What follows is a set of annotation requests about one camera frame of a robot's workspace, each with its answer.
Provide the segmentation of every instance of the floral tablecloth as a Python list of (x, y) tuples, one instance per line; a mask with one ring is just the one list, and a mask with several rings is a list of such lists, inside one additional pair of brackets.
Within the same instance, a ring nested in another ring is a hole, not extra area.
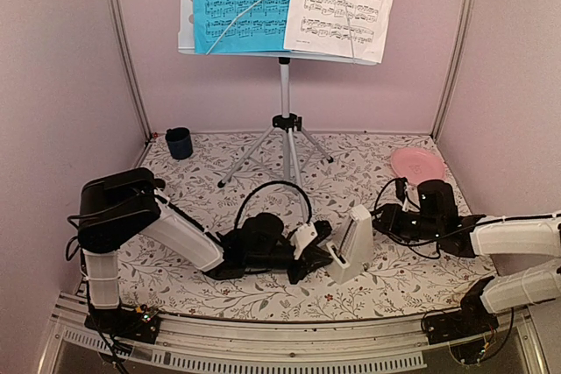
[[(171, 158), (163, 138), (158, 138), (144, 166), (167, 183), (174, 203), (212, 232), (231, 229), (243, 199), (271, 179), (251, 161), (220, 189), (217, 182), (256, 137), (254, 135), (194, 135), (190, 159)], [(372, 208), (380, 188), (394, 174), (389, 156), (397, 148), (417, 146), (439, 155), (429, 137), (401, 135), (320, 135), (332, 154), (329, 164), (305, 138), (297, 135), (303, 186), (309, 193), (315, 219), (328, 219), (334, 228), (350, 208)], [(271, 136), (254, 155), (267, 168), (281, 173), (281, 136)], [(460, 212), (469, 212), (455, 180)], [(389, 189), (384, 201), (392, 200)], [(248, 204), (245, 215), (268, 211), (291, 230), (301, 220), (298, 198), (283, 187), (269, 187)], [(261, 321), (341, 321), (424, 313), (456, 307), (478, 279), (494, 273), (488, 258), (464, 259), (443, 254), (437, 260), (419, 258), (381, 234), (374, 235), (375, 253), (367, 272), (343, 286), (324, 270), (310, 274), (298, 285), (284, 273), (266, 273), (243, 279), (215, 281), (188, 261), (152, 239), (136, 236), (119, 254), (121, 296), (129, 304), (148, 303), (164, 311), (225, 319)], [(431, 254), (434, 247), (418, 249)]]

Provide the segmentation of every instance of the wall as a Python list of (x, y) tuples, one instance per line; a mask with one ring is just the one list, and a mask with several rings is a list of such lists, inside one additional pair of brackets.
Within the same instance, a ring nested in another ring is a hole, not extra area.
[[(294, 60), (293, 110), (308, 129), (428, 133), (450, 61), (461, 0), (394, 0), (382, 65)], [(177, 53), (180, 0), (122, 0), (154, 129), (262, 131), (280, 109), (275, 59)]]
[[(477, 0), (440, 147), (474, 212), (561, 209), (561, 4)], [(512, 272), (542, 261), (499, 258)], [(551, 372), (561, 371), (561, 302), (532, 307)]]
[(29, 374), (82, 185), (142, 148), (105, 0), (0, 0), (0, 372)]

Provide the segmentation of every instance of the plate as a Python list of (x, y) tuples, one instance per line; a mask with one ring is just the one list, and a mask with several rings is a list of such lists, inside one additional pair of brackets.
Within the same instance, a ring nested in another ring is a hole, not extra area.
[(418, 186), (426, 180), (444, 180), (446, 166), (434, 153), (422, 148), (402, 148), (390, 158), (392, 169), (398, 177), (407, 178), (409, 184)]

